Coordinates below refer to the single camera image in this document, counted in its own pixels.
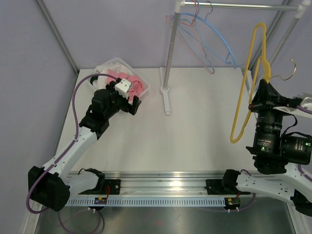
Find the pink t shirt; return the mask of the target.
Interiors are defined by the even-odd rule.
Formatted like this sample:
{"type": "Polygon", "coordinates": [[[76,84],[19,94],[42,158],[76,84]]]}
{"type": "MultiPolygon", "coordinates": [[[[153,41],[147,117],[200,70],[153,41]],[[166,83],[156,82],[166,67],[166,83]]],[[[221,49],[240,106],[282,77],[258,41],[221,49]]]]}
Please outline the pink t shirt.
{"type": "Polygon", "coordinates": [[[127,79],[132,83],[132,88],[129,91],[129,101],[133,101],[134,96],[140,97],[141,94],[145,91],[145,86],[140,77],[136,75],[128,75],[125,72],[115,72],[111,69],[108,69],[108,74],[120,79],[127,79]]]}

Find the white tank top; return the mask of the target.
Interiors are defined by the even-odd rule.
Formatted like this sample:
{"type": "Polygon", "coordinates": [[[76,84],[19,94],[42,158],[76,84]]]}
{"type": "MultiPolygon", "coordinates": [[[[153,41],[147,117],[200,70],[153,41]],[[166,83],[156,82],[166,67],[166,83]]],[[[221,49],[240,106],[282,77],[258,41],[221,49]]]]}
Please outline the white tank top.
{"type": "MultiPolygon", "coordinates": [[[[129,76],[132,76],[133,73],[126,66],[120,62],[109,63],[106,65],[100,65],[95,68],[96,74],[108,74],[115,78],[127,79],[129,76]]],[[[115,81],[115,79],[107,76],[98,76],[92,82],[93,87],[97,89],[104,89],[108,83],[115,81]]]]}

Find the green and white raglan shirt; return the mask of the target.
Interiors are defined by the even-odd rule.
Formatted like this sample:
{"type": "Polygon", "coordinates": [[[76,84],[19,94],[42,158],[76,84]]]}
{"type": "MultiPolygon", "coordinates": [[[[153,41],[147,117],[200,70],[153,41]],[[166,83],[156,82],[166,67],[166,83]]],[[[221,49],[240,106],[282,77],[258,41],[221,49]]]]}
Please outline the green and white raglan shirt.
{"type": "Polygon", "coordinates": [[[98,76],[93,76],[90,78],[90,83],[93,84],[94,81],[96,81],[98,79],[98,76]]]}

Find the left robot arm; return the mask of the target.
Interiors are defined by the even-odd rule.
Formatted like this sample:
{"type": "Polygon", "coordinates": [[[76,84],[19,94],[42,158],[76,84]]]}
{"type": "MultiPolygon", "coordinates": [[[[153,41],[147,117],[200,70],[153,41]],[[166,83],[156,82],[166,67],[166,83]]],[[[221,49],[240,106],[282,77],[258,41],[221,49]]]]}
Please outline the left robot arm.
{"type": "Polygon", "coordinates": [[[94,92],[85,116],[76,121],[73,139],[57,155],[42,167],[33,166],[28,172],[28,195],[26,207],[33,200],[47,209],[60,211],[68,200],[82,192],[91,190],[100,194],[105,189],[105,175],[96,169],[68,178],[73,166],[83,154],[103,135],[109,127],[109,119],[119,111],[135,115],[141,104],[139,97],[129,101],[132,83],[126,79],[110,82],[104,89],[94,92]]]}

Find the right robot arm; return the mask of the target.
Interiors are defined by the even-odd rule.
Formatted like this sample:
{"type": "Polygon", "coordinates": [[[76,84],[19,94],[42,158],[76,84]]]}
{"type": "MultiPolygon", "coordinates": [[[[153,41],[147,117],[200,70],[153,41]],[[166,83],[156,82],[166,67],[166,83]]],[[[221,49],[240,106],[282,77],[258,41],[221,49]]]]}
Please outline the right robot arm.
{"type": "Polygon", "coordinates": [[[287,98],[261,80],[249,110],[257,113],[253,145],[254,166],[267,180],[251,176],[246,170],[227,169],[222,179],[207,179],[209,195],[263,194],[278,199],[307,216],[312,215],[312,175],[303,170],[312,155],[312,137],[300,132],[281,132],[284,116],[312,117],[311,97],[287,98]]]}

